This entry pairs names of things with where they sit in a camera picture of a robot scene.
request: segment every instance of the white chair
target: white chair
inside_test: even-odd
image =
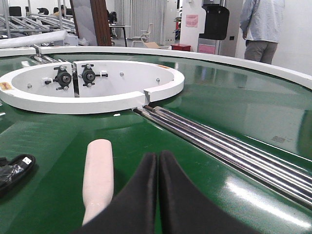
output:
[[[136,42],[141,42],[143,45],[145,42],[148,42],[148,39],[151,34],[151,29],[152,29],[153,23],[149,23],[147,30],[141,30],[142,35],[139,37],[132,37],[132,45],[131,47],[135,46]]]

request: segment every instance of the curtain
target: curtain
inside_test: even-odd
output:
[[[115,0],[115,11],[118,23],[130,25],[127,28],[128,38],[141,36],[141,30],[147,30],[153,23],[150,41],[165,44],[164,19],[166,0]]]

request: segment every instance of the screw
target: screw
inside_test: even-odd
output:
[[[70,81],[70,77],[69,76],[63,76],[63,81],[65,83],[68,83]]]

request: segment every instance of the man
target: man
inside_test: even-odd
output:
[[[60,6],[61,12],[62,12],[62,16],[64,17],[65,13],[64,13],[64,5]],[[54,7],[53,9],[53,16],[59,16],[59,8],[58,7]]]
[[[245,0],[240,28],[246,40],[245,59],[272,63],[279,42],[285,0]]]

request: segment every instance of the bolt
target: bolt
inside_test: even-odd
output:
[[[70,81],[70,77],[69,76],[63,76],[63,81],[65,83],[68,83]]]
[[[87,74],[87,79],[88,80],[93,80],[94,79],[94,75],[92,73]]]

